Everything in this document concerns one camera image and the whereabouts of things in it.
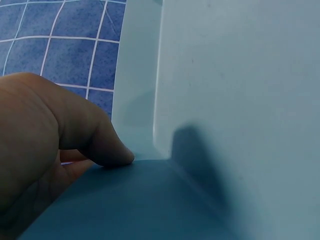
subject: finger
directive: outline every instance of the finger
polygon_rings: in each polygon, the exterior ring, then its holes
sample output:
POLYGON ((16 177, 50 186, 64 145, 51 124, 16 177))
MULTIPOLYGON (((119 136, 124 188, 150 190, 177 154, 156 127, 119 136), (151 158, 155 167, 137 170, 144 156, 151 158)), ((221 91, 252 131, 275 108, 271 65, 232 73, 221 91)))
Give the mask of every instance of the finger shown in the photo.
POLYGON ((77 180, 82 174, 85 173, 94 164, 91 160, 78 161, 71 164, 63 165, 67 172, 70 183, 77 180))
POLYGON ((134 160, 101 108, 41 76, 18 73, 14 77, 32 89, 54 115, 60 149, 79 149, 101 166, 126 165, 134 160))
POLYGON ((72 150, 61 150, 60 151, 60 161, 61 163, 73 163, 87 160, 88 158, 84 156, 77 149, 72 150))

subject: teal plastic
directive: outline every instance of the teal plastic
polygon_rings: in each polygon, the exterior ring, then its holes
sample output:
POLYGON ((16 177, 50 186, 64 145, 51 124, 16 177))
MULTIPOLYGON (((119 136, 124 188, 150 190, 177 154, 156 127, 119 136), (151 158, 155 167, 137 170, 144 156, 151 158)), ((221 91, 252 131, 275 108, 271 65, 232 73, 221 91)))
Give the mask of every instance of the teal plastic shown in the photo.
POLYGON ((320 239, 320 1, 128 0, 94 167, 21 239, 320 239))

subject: light blue plastic container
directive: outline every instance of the light blue plastic container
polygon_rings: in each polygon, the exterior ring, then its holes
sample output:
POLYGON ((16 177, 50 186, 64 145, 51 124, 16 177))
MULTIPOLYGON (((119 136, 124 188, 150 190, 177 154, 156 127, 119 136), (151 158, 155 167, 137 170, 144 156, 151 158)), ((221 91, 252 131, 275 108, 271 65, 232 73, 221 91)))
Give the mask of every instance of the light blue plastic container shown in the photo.
POLYGON ((320 1, 128 0, 94 167, 21 239, 320 239, 320 1))

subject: tiled wall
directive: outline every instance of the tiled wall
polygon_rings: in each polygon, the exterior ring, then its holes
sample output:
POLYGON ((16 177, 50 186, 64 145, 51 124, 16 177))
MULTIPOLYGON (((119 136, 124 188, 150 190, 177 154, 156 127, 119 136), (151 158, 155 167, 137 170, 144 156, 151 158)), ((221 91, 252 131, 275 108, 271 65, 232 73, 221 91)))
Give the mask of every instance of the tiled wall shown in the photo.
POLYGON ((0 76, 32 72, 112 112, 127 0, 0 0, 0 76))

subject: skin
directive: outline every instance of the skin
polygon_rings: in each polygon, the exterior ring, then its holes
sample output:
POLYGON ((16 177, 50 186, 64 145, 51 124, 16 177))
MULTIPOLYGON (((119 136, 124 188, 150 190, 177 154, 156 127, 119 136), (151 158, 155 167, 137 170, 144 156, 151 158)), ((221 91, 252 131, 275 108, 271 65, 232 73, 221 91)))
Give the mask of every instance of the skin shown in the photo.
POLYGON ((0 77, 0 239, 17 238, 94 163, 133 160, 93 103, 32 73, 0 77))

